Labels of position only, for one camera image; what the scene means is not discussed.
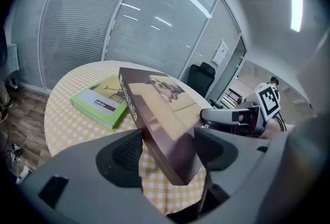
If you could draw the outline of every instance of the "fluorescent light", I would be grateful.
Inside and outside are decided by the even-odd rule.
[[[157,29],[157,30],[160,30],[159,28],[156,28],[156,27],[154,27],[153,25],[151,25],[151,27],[152,27],[152,28],[155,28],[155,29]]]
[[[133,20],[136,20],[136,21],[138,21],[137,19],[135,19],[135,18],[132,18],[132,17],[129,17],[129,16],[127,16],[127,15],[123,15],[124,17],[127,17],[127,18],[129,18],[129,19],[133,19]]]
[[[303,0],[291,0],[291,28],[300,31],[303,18]]]
[[[204,15],[209,18],[210,17],[210,13],[206,10],[205,7],[202,6],[202,4],[200,2],[198,2],[197,0],[190,0],[195,6],[198,7],[198,9],[204,13]]]
[[[155,19],[157,19],[157,20],[161,21],[162,23],[165,23],[166,25],[169,25],[170,27],[172,27],[172,25],[170,23],[166,22],[165,20],[162,20],[159,17],[155,17]]]
[[[139,10],[139,11],[141,10],[140,8],[137,8],[137,7],[134,7],[134,6],[128,5],[128,4],[124,4],[124,3],[122,3],[122,5],[125,6],[125,7],[130,7],[130,8],[133,8],[133,9]]]

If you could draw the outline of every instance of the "book cover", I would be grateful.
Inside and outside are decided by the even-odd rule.
[[[193,147],[202,108],[163,73],[121,67],[119,82],[157,165],[173,185],[189,184],[202,165]]]
[[[127,113],[118,76],[110,76],[70,98],[72,105],[90,119],[115,129]]]

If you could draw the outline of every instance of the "sneaker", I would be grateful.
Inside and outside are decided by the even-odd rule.
[[[11,107],[12,107],[12,101],[9,100],[8,104],[5,105],[4,109],[6,109],[6,108],[11,108]]]
[[[5,121],[8,118],[8,113],[6,111],[0,113],[0,115],[1,115],[0,123],[3,122],[3,121]]]

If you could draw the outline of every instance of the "window blind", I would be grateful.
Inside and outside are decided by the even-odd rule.
[[[21,81],[42,87],[38,64],[38,30],[46,0],[17,0],[11,42],[17,44]]]
[[[216,0],[124,0],[105,60],[129,61],[178,78]]]
[[[187,83],[190,67],[192,65],[199,66],[202,62],[206,62],[215,68],[215,80],[217,80],[232,56],[239,38],[240,30],[237,27],[231,12],[225,4],[225,1],[219,0],[213,11],[212,18],[207,24],[180,80]],[[212,59],[214,58],[222,39],[228,46],[228,52],[221,65],[217,66],[212,62]]]
[[[48,89],[74,68],[101,60],[118,1],[47,0],[39,46],[42,76]]]

